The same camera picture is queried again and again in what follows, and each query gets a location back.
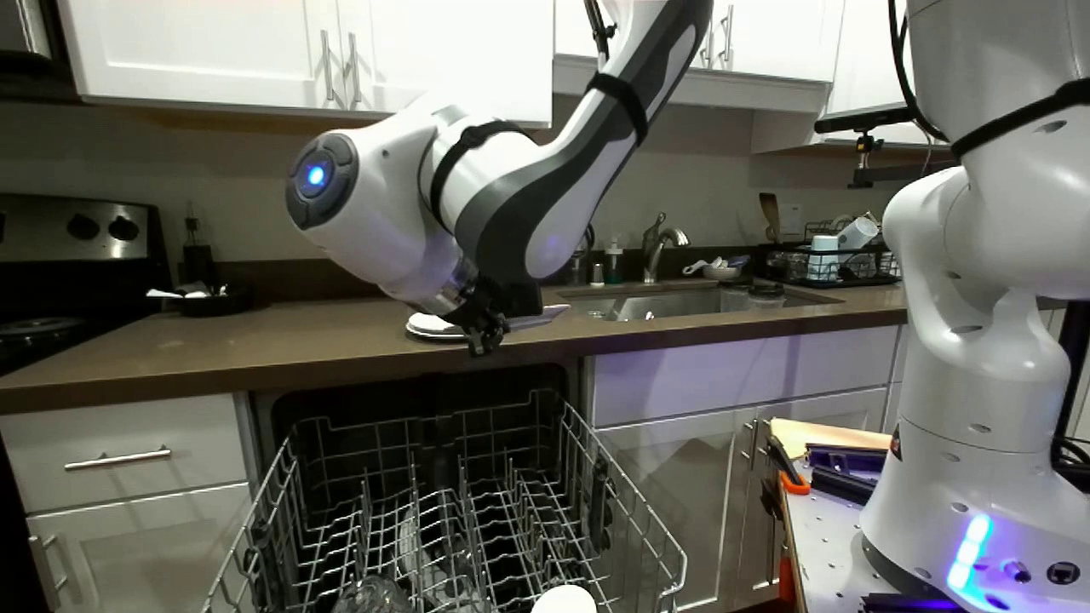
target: backsplash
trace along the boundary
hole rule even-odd
[[[0,106],[0,191],[150,201],[164,211],[170,259],[198,215],[225,262],[320,259],[283,215],[283,177],[307,129],[208,129],[129,109]],[[807,218],[872,211],[848,191],[845,163],[749,157],[749,112],[664,109],[644,150],[596,215],[600,242],[637,235],[668,215],[695,245],[763,238],[756,194],[804,204]]]

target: kitchen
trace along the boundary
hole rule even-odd
[[[814,221],[879,218],[896,187],[944,157],[913,126],[875,129],[886,150],[865,170],[872,187],[848,187],[858,180],[858,136],[814,133],[821,112],[899,99],[892,65],[879,54],[889,44],[886,14],[869,0],[719,0],[691,72],[593,221],[589,262],[545,289],[572,310],[514,330],[501,354],[477,361],[460,344],[405,337],[402,303],[341,272],[293,228],[283,184],[317,133],[385,119],[450,75],[470,92],[494,92],[494,75],[511,75],[511,92],[494,106],[548,140],[596,65],[582,3],[116,0],[106,10],[58,0],[58,20],[58,58],[72,61],[82,102],[0,106],[0,191],[153,204],[170,276],[211,259],[218,279],[245,286],[252,303],[221,317],[150,303],[157,313],[0,378],[7,490],[17,487],[34,559],[27,586],[41,582],[37,599],[51,610],[201,610],[300,415],[368,439],[354,453],[382,450],[378,463],[402,456],[392,484],[382,477],[378,487],[399,490],[416,480],[405,467],[412,450],[484,429],[439,419],[416,433],[405,415],[426,422],[480,405],[538,415],[538,402],[555,398],[582,412],[562,409],[572,419],[562,426],[589,429],[634,477],[634,490],[613,490],[617,504],[647,494],[685,548],[688,576],[674,606],[743,610],[773,599],[773,589],[753,589],[749,576],[766,579],[770,569],[739,569],[732,555],[739,541],[749,545],[729,497],[739,490],[729,470],[739,429],[760,415],[892,426],[886,398],[906,324],[896,283],[807,286],[804,296],[824,303],[657,320],[579,310],[586,296],[640,286],[640,242],[661,215],[657,228],[685,232],[688,245],[664,252],[657,286],[705,289],[709,279],[681,279],[681,269],[719,255],[739,262],[770,242],[760,194],[777,194],[780,232],[804,238]],[[480,24],[518,27],[460,37]],[[606,269],[613,249],[623,279],[610,269],[613,286],[596,293],[593,269]],[[382,426],[412,436],[382,439]],[[395,511],[375,531],[395,538]],[[661,582],[644,586],[651,593],[627,586],[630,603],[654,603]],[[330,610],[341,582],[313,586],[317,596],[290,603]]]

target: kitchen counter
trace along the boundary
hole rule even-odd
[[[613,354],[709,341],[903,324],[903,293],[824,289],[835,303],[664,317],[637,324],[565,310],[545,327],[514,330],[501,354],[467,358],[460,344],[405,337],[409,310],[392,300],[276,303],[235,317],[153,313],[48,361],[0,378],[0,412],[102,405],[208,392],[276,392],[375,381],[463,364]]]

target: dishwasher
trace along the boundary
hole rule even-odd
[[[688,555],[569,402],[572,368],[252,402],[262,484],[204,613],[671,613]]]

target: wire rack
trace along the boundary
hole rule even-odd
[[[603,613],[671,613],[688,559],[555,392],[385,422],[296,422],[204,613],[531,610],[582,586]]]

